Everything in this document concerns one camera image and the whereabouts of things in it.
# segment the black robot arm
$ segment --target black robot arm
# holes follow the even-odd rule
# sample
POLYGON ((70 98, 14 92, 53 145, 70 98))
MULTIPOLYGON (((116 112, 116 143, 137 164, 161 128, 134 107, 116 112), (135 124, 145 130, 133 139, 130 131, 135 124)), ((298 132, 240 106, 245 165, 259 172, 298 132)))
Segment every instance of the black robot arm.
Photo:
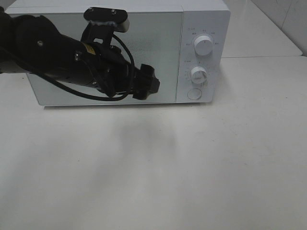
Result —
POLYGON ((12 18, 0 12, 0 72, 33 73, 67 92, 99 101, 119 101, 129 94, 145 100, 157 93, 160 82, 154 68, 142 64, 137 69, 128 48, 114 35, 128 30, 127 12, 93 7, 84 18, 89 24, 77 41, 60 34, 44 16, 12 18), (124 48, 130 62, 111 45, 112 39, 124 48), (60 82, 95 88, 107 97, 84 94, 60 82))

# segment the white microwave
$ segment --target white microwave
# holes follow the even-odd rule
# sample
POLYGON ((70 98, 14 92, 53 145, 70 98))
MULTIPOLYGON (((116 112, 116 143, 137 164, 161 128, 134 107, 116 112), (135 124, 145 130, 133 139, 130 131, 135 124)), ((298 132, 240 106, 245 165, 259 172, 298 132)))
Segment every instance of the white microwave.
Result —
MULTIPOLYGON (((43 106, 96 104, 207 103, 213 99, 230 11, 223 0, 70 0, 17 1, 6 12, 43 15, 58 30, 80 40, 89 7, 127 11, 130 28, 118 34, 134 56, 135 65, 154 67, 158 93, 140 101, 128 96, 118 102, 84 99, 65 92, 40 77, 27 74, 38 103, 43 106)), ((83 93, 100 96, 93 88, 67 83, 83 93)))

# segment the power knob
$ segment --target power knob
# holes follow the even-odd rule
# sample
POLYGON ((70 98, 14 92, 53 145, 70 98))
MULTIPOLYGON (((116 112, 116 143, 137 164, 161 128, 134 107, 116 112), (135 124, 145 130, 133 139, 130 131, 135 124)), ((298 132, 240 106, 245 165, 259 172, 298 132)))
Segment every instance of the power knob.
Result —
POLYGON ((200 56, 206 56, 213 50, 213 38, 208 34, 199 35, 194 40, 195 52, 200 56))
POLYGON ((194 67, 190 74, 191 80, 194 84, 203 84, 207 80, 207 72, 203 67, 194 67))

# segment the wire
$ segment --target wire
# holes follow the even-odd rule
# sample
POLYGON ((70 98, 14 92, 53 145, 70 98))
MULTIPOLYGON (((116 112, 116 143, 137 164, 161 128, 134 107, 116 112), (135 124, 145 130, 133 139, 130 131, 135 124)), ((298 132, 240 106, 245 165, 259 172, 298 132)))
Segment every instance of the wire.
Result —
POLYGON ((49 83, 53 84, 54 86, 69 92, 73 95, 82 97, 82 98, 86 98, 86 99, 90 99, 90 100, 96 100, 96 101, 109 101, 109 102, 116 102, 116 101, 120 101, 125 99, 129 93, 131 92, 132 86, 133 86, 133 79, 134 79, 134 72, 135 72, 135 65, 134 65, 134 59, 133 56, 131 54, 131 52, 129 51, 129 49, 126 47, 126 45, 123 43, 123 41, 117 37, 116 35, 113 35, 113 37, 120 43, 120 45, 124 48, 124 50, 127 52, 130 61, 131 61, 131 66, 130 66, 130 70, 129 70, 129 75, 130 75, 130 80, 127 86, 127 90, 126 92, 120 96, 120 97, 98 97, 98 96, 94 96, 94 95, 89 95, 89 94, 85 94, 82 93, 80 91, 76 91, 66 85, 63 85, 61 83, 59 83, 58 81, 52 79, 51 77, 47 76, 45 73, 36 70, 34 67, 30 66, 29 64, 25 63, 24 61, 20 60, 18 57, 16 57, 15 55, 11 54, 10 52, 8 52, 6 49, 4 49, 3 47, 0 47, 0 49, 4 50, 6 53, 9 53, 11 55, 11 57, 16 61, 16 62, 20 62, 22 63, 23 66, 27 67, 27 70, 30 71, 31 73, 41 77, 42 79, 48 81, 49 83))

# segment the tabletop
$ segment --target tabletop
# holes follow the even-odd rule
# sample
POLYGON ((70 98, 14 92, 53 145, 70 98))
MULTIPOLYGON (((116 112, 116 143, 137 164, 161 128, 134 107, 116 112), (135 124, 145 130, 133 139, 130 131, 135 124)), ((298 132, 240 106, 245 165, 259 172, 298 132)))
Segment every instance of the tabletop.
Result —
MULTIPOLYGON (((223 52, 224 58, 302 55, 296 45, 253 2, 250 0, 225 0, 225 2, 231 11, 231 17, 223 52)), ((103 5, 103 3, 103 0, 17 0, 12 7, 103 5)))
POLYGON ((0 78, 0 229, 305 230, 307 58, 224 58, 212 103, 49 107, 0 78))

